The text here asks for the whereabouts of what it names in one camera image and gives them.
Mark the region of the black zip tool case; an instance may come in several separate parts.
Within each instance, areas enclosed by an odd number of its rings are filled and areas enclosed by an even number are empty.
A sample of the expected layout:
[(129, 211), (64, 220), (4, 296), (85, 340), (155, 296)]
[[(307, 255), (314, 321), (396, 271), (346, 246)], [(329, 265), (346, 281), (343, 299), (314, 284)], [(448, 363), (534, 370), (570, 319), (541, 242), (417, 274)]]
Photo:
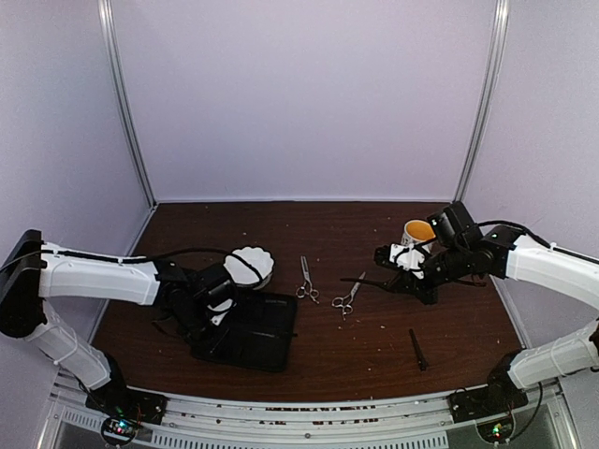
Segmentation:
[(298, 300), (245, 292), (209, 338), (191, 346), (193, 358), (221, 365), (282, 372), (294, 337)]

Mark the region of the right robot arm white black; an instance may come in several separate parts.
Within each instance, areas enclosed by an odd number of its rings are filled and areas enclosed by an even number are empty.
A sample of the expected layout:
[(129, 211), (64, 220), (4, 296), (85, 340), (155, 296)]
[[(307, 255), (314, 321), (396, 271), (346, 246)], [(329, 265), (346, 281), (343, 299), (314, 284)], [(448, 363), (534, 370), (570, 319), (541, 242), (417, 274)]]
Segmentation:
[[(390, 293), (416, 297), (426, 305), (438, 300), (447, 283), (472, 284), (485, 276), (540, 285), (598, 306), (597, 259), (566, 250), (537, 236), (529, 228), (503, 220), (489, 221), (488, 233), (465, 205), (456, 201), (429, 216), (433, 240), (441, 250), (431, 253), (426, 241), (389, 244), (376, 249), (377, 266), (395, 270), (383, 282)], [(532, 349), (506, 355), (491, 371), (480, 392), (480, 405), (500, 412), (523, 390), (547, 379), (598, 367), (598, 323)]]

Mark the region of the silver scissors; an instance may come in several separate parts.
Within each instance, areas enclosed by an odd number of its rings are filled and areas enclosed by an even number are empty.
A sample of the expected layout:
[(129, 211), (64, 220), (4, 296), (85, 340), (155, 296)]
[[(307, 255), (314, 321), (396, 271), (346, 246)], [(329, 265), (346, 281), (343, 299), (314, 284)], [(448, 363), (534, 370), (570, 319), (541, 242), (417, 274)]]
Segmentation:
[(309, 298), (314, 304), (319, 304), (320, 293), (317, 289), (314, 288), (308, 260), (305, 255), (302, 255), (300, 257), (300, 268), (302, 272), (303, 281), (302, 284), (296, 290), (296, 297), (298, 299)]
[[(366, 272), (362, 272), (359, 275), (360, 279), (365, 279), (365, 277)], [(361, 284), (353, 283), (350, 291), (346, 295), (335, 297), (331, 301), (331, 307), (340, 311), (340, 314), (344, 321), (346, 320), (348, 315), (353, 313), (353, 302), (360, 286)]]

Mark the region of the black hair clip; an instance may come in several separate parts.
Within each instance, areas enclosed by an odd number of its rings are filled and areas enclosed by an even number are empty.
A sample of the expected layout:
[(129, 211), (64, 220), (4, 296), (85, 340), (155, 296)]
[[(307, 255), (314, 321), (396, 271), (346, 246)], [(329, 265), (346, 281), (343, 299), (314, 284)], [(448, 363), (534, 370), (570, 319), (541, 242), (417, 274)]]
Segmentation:
[(426, 357), (424, 356), (424, 354), (422, 352), (422, 349), (421, 349), (421, 347), (419, 345), (419, 342), (418, 342), (417, 337), (416, 337), (416, 333), (415, 333), (415, 331), (414, 331), (413, 328), (410, 328), (408, 330), (408, 332), (409, 332), (409, 336), (410, 336), (410, 339), (411, 339), (411, 342), (412, 342), (412, 345), (413, 345), (413, 348), (414, 348), (414, 351), (415, 351), (416, 361), (417, 361), (417, 364), (418, 364), (418, 368), (421, 371), (426, 371), (427, 368), (428, 368), (428, 366), (429, 366), (429, 364), (428, 364), (428, 361), (426, 360)]
[(374, 286), (381, 289), (387, 289), (387, 282), (373, 281), (368, 279), (360, 279), (360, 278), (341, 278), (340, 282), (353, 282), (358, 284), (365, 284)]

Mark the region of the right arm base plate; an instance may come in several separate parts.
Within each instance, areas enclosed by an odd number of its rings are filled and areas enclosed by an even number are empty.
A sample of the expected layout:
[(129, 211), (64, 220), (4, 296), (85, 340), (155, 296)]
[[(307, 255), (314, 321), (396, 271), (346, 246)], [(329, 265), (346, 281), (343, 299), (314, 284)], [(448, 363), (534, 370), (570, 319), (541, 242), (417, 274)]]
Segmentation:
[(500, 387), (488, 385), (459, 389), (450, 394), (447, 401), (455, 423), (508, 413), (529, 403), (527, 395), (520, 390), (505, 393)]

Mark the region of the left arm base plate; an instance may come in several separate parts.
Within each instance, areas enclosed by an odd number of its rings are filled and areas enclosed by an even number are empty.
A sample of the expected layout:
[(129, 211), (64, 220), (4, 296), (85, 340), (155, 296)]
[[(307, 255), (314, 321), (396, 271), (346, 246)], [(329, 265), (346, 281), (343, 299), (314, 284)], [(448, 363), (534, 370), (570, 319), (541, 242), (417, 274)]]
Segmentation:
[(160, 425), (168, 399), (159, 394), (126, 388), (124, 394), (109, 398), (99, 390), (86, 392), (85, 406), (110, 417), (133, 423)]

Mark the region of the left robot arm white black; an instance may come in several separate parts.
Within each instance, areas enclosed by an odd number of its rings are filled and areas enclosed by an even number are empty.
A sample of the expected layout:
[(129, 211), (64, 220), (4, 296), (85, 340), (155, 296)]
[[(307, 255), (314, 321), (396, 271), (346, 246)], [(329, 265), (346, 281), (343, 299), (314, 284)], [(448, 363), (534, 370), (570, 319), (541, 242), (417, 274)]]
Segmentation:
[(206, 340), (238, 289), (226, 268), (183, 268), (165, 256), (85, 253), (43, 240), (29, 229), (1, 267), (1, 332), (32, 342), (75, 375), (115, 415), (134, 408), (117, 362), (83, 341), (49, 304), (51, 297), (118, 300), (156, 307), (175, 318), (190, 345)]

